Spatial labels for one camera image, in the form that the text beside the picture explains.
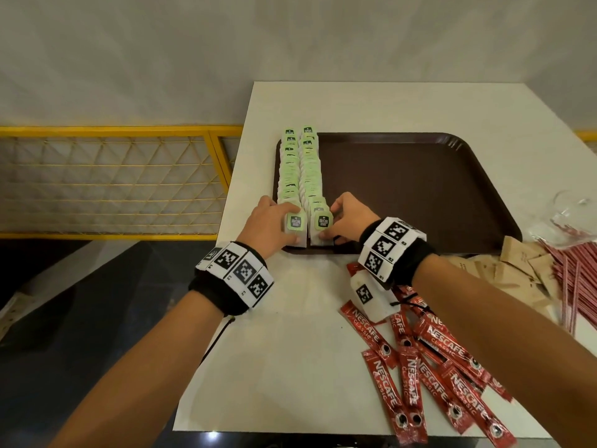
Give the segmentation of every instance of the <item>person's right arm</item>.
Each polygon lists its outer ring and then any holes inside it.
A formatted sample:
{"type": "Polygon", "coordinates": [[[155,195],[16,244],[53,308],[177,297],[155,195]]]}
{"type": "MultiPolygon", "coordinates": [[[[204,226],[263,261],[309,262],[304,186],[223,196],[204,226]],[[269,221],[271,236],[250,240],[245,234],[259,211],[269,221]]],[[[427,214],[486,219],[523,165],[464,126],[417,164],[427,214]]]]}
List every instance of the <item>person's right arm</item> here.
{"type": "MultiPolygon", "coordinates": [[[[359,240],[379,219],[351,194],[324,238],[359,240]]],[[[459,342],[563,447],[588,446],[597,421],[597,358],[562,328],[485,281],[431,254],[413,286],[459,342]]]]}

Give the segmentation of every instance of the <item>hand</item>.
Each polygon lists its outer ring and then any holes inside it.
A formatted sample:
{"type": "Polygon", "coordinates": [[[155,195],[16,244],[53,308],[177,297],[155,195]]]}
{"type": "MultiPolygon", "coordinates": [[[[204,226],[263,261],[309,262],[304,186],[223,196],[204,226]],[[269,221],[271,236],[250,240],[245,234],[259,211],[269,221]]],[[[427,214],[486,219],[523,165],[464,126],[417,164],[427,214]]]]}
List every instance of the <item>hand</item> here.
{"type": "Polygon", "coordinates": [[[284,216],[289,212],[300,212],[300,207],[292,203],[276,204],[269,196],[262,196],[236,240],[257,250],[264,259],[285,245],[295,245],[298,236],[286,234],[282,228],[284,216]]]}
{"type": "Polygon", "coordinates": [[[376,222],[380,217],[361,203],[350,192],[341,194],[330,207],[334,217],[334,224],[319,234],[321,239],[336,239],[336,245],[347,243],[349,240],[359,240],[367,226],[376,222]]]}

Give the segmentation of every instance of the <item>person's left arm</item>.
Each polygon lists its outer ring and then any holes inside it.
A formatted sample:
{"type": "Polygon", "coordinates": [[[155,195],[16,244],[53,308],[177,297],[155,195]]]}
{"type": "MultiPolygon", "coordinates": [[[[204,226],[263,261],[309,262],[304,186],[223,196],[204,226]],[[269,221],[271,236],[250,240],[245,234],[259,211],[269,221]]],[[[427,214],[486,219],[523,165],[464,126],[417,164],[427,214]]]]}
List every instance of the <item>person's left arm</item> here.
{"type": "MultiPolygon", "coordinates": [[[[298,210],[262,197],[237,241],[268,258],[296,242],[296,236],[282,232],[282,220],[298,210]]],[[[224,312],[211,300],[190,291],[99,380],[49,446],[150,446],[201,363],[222,317],[224,312]]]]}

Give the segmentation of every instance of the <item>person's left hand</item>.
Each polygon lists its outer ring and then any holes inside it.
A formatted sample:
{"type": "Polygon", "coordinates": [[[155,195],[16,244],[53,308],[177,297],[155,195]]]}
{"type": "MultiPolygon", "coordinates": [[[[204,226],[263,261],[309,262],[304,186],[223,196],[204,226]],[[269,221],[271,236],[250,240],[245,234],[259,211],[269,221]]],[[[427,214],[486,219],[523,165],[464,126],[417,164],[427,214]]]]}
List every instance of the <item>person's left hand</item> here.
{"type": "Polygon", "coordinates": [[[264,259],[267,259],[285,245],[297,243],[298,236],[284,233],[282,227],[287,213],[299,211],[300,207],[292,203],[276,204],[272,198],[264,195],[257,207],[253,209],[236,240],[255,248],[264,259]]]}

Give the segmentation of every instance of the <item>forearm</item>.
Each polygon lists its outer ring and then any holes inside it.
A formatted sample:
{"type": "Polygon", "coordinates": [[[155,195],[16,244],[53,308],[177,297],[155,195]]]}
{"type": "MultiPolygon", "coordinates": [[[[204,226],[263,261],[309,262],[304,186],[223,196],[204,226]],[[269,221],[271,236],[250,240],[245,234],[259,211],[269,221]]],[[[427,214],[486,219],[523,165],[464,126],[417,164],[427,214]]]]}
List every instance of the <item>forearm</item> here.
{"type": "Polygon", "coordinates": [[[186,294],[100,379],[50,446],[151,445],[222,317],[203,295],[186,294]]]}
{"type": "Polygon", "coordinates": [[[413,286],[437,316],[563,446],[597,418],[597,359],[503,291],[429,255],[413,286]]]}

